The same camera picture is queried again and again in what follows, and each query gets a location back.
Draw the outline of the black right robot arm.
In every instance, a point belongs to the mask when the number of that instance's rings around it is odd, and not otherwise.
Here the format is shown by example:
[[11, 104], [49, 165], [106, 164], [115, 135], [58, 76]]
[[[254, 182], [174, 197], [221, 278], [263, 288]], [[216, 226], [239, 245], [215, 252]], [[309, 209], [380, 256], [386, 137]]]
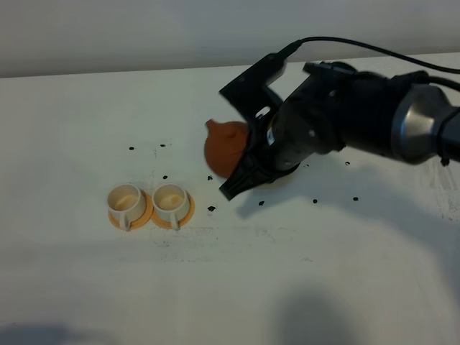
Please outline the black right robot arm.
[[306, 63], [307, 78], [286, 98], [269, 87], [285, 67], [272, 53], [221, 89], [249, 137], [220, 190], [227, 199], [293, 173], [313, 154], [345, 147], [417, 165], [459, 159], [459, 108], [444, 88], [459, 84], [424, 71], [386, 78], [342, 62]]

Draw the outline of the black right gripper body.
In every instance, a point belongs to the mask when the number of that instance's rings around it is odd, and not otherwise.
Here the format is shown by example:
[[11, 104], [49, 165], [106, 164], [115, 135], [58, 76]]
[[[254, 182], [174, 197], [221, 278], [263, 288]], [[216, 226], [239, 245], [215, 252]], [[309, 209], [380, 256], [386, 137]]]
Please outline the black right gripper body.
[[254, 150], [259, 167], [252, 181], [271, 183], [313, 153], [359, 145], [351, 85], [358, 70], [343, 62], [306, 63], [309, 76], [277, 107]]

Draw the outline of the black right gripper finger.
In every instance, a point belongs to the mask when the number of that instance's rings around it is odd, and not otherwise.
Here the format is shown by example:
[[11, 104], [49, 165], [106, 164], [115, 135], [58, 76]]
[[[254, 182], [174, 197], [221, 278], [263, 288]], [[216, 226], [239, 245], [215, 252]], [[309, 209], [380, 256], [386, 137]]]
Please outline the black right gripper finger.
[[257, 120], [257, 114], [264, 108], [276, 111], [282, 99], [269, 88], [285, 69], [285, 59], [277, 53], [270, 53], [233, 79], [220, 91], [223, 96], [248, 123]]
[[273, 168], [267, 159], [267, 149], [268, 144], [265, 142], [245, 149], [233, 173], [219, 188], [228, 201], [273, 179]]

